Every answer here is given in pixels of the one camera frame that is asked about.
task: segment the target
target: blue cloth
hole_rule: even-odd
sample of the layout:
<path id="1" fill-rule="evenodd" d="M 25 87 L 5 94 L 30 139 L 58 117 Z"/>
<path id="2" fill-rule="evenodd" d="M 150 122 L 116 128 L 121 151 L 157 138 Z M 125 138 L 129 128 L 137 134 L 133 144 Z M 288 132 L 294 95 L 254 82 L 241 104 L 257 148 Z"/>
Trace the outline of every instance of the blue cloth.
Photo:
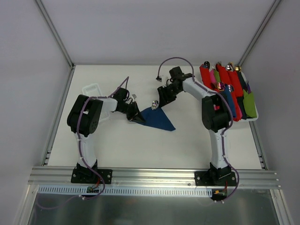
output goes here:
<path id="1" fill-rule="evenodd" d="M 173 131 L 175 127 L 161 108 L 152 110 L 151 107 L 141 111 L 146 123 L 139 123 L 148 127 L 158 128 L 161 130 Z"/>
<path id="2" fill-rule="evenodd" d="M 226 97 L 227 97 L 227 103 L 231 109 L 231 112 L 232 112 L 232 116 L 234 118 L 236 118 L 236 111 L 235 111 L 235 106 L 234 106 L 234 102 L 233 102 L 233 98 L 230 94 L 230 91 L 229 91 L 229 88 L 228 88 L 228 85 L 226 86 L 225 90 L 224 90 L 224 93 L 226 94 Z"/>

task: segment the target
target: white wall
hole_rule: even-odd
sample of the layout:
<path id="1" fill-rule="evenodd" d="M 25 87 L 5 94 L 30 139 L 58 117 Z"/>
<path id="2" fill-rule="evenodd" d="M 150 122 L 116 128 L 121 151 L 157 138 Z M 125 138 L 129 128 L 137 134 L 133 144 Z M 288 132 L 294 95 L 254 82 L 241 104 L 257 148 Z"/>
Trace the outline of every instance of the white wall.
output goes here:
<path id="1" fill-rule="evenodd" d="M 0 224 L 13 224 L 42 157 L 68 66 L 32 0 L 0 7 Z"/>
<path id="2" fill-rule="evenodd" d="M 237 62 L 273 0 L 43 2 L 75 63 L 136 65 Z"/>
<path id="3" fill-rule="evenodd" d="M 242 67 L 259 111 L 270 169 L 278 170 L 294 222 L 300 221 L 300 1 L 285 0 Z"/>

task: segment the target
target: white table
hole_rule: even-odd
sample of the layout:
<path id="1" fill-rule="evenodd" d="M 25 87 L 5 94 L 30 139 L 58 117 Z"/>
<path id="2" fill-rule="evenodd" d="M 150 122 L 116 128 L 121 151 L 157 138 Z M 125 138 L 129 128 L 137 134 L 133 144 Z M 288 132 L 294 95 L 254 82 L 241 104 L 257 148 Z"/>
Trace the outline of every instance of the white table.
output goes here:
<path id="1" fill-rule="evenodd" d="M 161 74 L 169 75 L 173 66 L 163 66 Z M 200 79 L 199 67 L 195 76 Z M 191 68 L 181 67 L 184 73 Z M 156 81 L 158 66 L 76 66 L 48 165 L 75 166 L 78 149 L 67 126 L 67 116 L 82 87 L 98 83 L 104 95 L 111 94 L 129 76 L 128 90 L 137 95 L 140 111 L 159 100 Z M 180 93 L 176 101 L 163 107 L 175 126 L 164 131 L 126 120 L 119 112 L 100 123 L 95 132 L 98 166 L 135 168 L 209 168 L 211 146 L 209 132 L 202 124 L 201 103 L 188 93 Z M 237 169 L 261 169 L 248 122 L 235 122 L 228 131 L 230 162 Z"/>

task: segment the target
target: green cloth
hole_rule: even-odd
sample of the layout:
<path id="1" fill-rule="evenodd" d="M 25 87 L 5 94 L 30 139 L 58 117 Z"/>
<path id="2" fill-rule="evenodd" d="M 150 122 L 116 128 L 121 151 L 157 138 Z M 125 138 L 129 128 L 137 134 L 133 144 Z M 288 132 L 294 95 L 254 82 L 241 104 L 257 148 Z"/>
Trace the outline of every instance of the green cloth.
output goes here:
<path id="1" fill-rule="evenodd" d="M 219 72 L 216 69 L 214 69 L 214 76 L 215 76 L 216 82 L 221 82 Z"/>
<path id="2" fill-rule="evenodd" d="M 245 90 L 243 90 L 243 93 L 244 93 L 243 104 L 244 104 L 245 112 L 246 112 L 247 116 L 249 116 L 251 118 L 256 118 L 257 115 L 256 115 L 253 92 L 248 94 Z"/>

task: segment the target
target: black mounting base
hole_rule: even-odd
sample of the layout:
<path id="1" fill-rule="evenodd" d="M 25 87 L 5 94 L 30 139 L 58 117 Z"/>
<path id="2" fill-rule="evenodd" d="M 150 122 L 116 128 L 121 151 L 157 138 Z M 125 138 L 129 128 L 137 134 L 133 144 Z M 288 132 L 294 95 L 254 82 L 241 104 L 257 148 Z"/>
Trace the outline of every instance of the black mounting base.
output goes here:
<path id="1" fill-rule="evenodd" d="M 226 186 L 226 182 L 228 187 L 236 186 L 235 173 L 229 166 L 217 169 L 210 164 L 208 171 L 195 172 L 196 186 Z"/>
<path id="2" fill-rule="evenodd" d="M 92 169 L 102 176 L 105 184 L 112 183 L 112 178 L 113 178 L 112 170 L 98 169 L 97 161 L 93 165 Z M 98 181 L 98 176 L 95 173 L 93 173 L 88 168 L 83 167 L 77 163 L 77 165 L 74 168 L 73 173 L 72 173 L 71 183 L 73 183 L 73 184 L 96 184 L 97 181 Z"/>

